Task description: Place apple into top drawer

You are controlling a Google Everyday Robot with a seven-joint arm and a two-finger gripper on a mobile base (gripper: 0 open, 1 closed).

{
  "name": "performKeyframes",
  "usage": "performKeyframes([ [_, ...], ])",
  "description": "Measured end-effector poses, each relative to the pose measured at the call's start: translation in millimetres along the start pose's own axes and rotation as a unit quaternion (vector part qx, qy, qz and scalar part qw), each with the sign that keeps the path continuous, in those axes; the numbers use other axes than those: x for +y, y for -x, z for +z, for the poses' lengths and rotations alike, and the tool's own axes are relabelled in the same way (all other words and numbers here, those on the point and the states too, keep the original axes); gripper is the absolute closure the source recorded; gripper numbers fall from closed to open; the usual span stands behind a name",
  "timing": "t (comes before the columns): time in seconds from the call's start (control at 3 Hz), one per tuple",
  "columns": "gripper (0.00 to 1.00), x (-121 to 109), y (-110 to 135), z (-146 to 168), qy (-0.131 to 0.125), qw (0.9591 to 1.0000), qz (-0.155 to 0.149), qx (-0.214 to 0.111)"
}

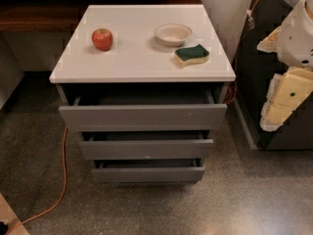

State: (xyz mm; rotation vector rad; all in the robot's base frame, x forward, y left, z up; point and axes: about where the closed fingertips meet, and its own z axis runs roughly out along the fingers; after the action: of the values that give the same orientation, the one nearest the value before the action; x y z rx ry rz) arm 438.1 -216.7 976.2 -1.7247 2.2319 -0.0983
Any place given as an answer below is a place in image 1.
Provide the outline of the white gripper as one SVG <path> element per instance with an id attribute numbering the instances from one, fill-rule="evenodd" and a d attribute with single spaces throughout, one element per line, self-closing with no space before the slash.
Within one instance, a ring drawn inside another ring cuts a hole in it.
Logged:
<path id="1" fill-rule="evenodd" d="M 283 75 L 274 74 L 261 111 L 260 127 L 276 131 L 313 92 L 313 0 L 300 0 L 256 49 L 277 52 L 291 66 Z"/>

